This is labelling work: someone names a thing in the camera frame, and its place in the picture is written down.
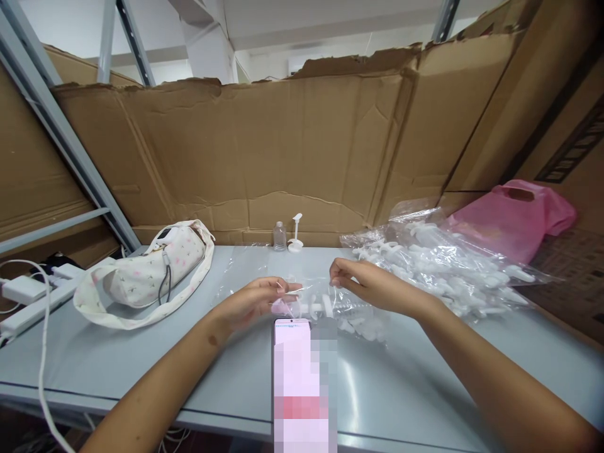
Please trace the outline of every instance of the table surface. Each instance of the table surface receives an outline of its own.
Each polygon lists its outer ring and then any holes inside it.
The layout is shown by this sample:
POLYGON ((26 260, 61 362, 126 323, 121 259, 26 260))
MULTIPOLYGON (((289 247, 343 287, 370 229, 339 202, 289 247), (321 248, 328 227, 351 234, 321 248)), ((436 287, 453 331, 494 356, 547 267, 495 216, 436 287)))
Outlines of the table surface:
MULTIPOLYGON (((49 404, 98 414, 110 410, 210 310, 233 250, 216 247, 212 267, 197 291, 171 316, 150 327, 112 330, 89 323, 72 303, 57 309, 48 326, 45 388, 49 404)), ((250 263, 246 266, 249 274, 240 272, 237 278, 250 281, 263 272, 327 277, 331 261, 347 256, 348 251, 305 248, 299 255, 272 250, 259 253, 264 253, 259 260, 266 258, 267 268, 252 265, 253 252, 246 251, 242 262, 250 263)), ((113 313, 134 317, 131 309, 114 306, 110 307, 113 313)), ((138 312, 136 317, 154 308, 138 312)), ((187 400, 179 423, 270 439, 271 326, 271 319, 266 319, 230 341, 187 400)), ((604 429, 599 404, 604 401, 604 356, 600 352, 536 311, 483 320, 475 329, 604 429)), ((0 396, 37 401, 41 338, 39 323, 0 350, 0 396)), ((405 451, 417 452, 502 450, 466 390, 415 321, 392 315, 387 341, 384 347, 346 333, 338 335, 341 445, 376 451, 399 451, 403 446, 405 451)))

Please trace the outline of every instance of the white power strip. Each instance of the white power strip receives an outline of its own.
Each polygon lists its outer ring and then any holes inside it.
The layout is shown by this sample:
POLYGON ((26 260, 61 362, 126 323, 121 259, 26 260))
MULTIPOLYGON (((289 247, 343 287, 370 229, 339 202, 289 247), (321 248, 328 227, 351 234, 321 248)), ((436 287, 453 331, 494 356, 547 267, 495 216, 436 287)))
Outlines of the white power strip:
MULTIPOLYGON (((113 263, 115 263, 113 258, 105 258, 100 263, 92 266, 88 272, 96 269, 97 267, 106 266, 113 263)), ((83 275, 79 278, 67 280, 57 289, 54 289, 50 293, 50 309, 54 310, 62 303, 71 299, 76 291, 77 286, 82 281, 82 278, 83 275)), ((22 310, 17 311, 13 316, 0 322, 0 335, 3 338, 7 338, 9 342, 13 341, 18 335, 44 318, 47 303, 46 298, 42 298, 28 305, 22 310)))

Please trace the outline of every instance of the plastic bottle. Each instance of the plastic bottle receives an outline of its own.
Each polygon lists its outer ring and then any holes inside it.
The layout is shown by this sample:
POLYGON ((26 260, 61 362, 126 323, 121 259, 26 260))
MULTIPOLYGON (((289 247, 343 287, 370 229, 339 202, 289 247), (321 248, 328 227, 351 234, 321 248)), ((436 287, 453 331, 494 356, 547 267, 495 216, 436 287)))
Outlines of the plastic bottle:
POLYGON ((285 226, 283 226, 283 222, 277 222, 277 225, 275 225, 275 228, 272 231, 272 239, 276 252, 283 252, 286 249, 287 240, 285 237, 285 226))

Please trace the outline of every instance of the bag handle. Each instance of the bag handle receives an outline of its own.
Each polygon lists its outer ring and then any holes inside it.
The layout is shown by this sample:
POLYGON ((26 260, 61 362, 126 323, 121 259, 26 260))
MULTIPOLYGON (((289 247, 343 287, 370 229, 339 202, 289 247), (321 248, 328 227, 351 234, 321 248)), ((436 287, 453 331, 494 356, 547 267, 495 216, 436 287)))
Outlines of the bag handle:
POLYGON ((206 245, 204 257, 198 264, 197 269, 191 278, 191 282, 189 282, 189 285, 186 288, 175 295, 172 300, 161 304, 141 320, 120 318, 116 315, 107 313, 107 310, 101 303, 101 295, 97 289, 97 283, 99 281, 118 269, 117 266, 111 264, 86 273, 84 279, 75 290, 74 306, 76 310, 82 313, 82 315, 90 322, 95 324, 122 330, 133 330, 154 324, 180 308, 195 292, 210 269, 212 257, 214 256, 214 242, 212 241, 214 236, 212 236, 200 220, 182 221, 171 226, 190 227, 193 230, 196 230, 201 235, 201 238, 206 245))

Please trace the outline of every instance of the pixelated area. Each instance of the pixelated area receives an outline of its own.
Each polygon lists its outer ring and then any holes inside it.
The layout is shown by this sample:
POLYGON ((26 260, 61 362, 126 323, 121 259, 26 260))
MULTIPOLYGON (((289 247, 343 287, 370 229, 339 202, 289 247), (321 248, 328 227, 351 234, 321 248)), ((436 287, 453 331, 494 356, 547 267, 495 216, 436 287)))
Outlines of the pixelated area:
POLYGON ((274 340, 275 452, 336 452, 336 323, 276 323, 274 340))

